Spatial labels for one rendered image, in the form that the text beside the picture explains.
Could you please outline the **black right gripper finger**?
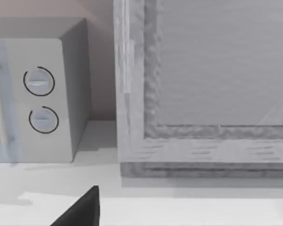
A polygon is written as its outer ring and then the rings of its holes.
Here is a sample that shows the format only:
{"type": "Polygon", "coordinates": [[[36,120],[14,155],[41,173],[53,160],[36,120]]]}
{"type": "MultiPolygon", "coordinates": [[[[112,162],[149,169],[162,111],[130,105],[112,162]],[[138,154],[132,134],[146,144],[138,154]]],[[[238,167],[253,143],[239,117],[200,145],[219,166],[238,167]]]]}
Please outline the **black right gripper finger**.
{"type": "Polygon", "coordinates": [[[100,226],[100,190],[93,186],[50,226],[100,226]]]}

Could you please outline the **grey wooden cabinet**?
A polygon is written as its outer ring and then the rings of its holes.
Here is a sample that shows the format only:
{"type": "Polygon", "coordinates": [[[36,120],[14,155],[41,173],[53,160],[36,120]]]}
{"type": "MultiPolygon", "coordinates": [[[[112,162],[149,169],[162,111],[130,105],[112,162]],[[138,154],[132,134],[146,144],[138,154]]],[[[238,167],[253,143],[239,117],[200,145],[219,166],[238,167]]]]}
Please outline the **grey wooden cabinet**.
{"type": "Polygon", "coordinates": [[[114,0],[126,178],[283,178],[283,0],[114,0]]]}

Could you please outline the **pale grey microwave knob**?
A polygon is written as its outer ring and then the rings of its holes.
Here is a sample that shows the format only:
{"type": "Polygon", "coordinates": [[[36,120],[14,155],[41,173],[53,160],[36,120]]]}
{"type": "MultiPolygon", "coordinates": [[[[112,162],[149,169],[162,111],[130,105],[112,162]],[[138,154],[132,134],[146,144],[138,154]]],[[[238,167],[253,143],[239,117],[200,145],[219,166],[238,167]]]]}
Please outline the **pale grey microwave knob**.
{"type": "Polygon", "coordinates": [[[55,79],[48,69],[38,66],[24,73],[23,84],[32,95],[45,97],[54,90],[55,79]]]}
{"type": "Polygon", "coordinates": [[[54,110],[42,106],[29,113],[31,127],[41,134],[50,134],[59,126],[59,117],[54,110]]]}

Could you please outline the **pale microwave oven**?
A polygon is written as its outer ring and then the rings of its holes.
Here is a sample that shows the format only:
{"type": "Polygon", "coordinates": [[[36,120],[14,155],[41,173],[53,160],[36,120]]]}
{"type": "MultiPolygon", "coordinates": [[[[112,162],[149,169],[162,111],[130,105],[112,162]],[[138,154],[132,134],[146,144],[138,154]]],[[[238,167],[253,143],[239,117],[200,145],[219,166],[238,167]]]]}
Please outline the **pale microwave oven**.
{"type": "Polygon", "coordinates": [[[87,22],[0,17],[0,163],[72,162],[91,113],[87,22]]]}

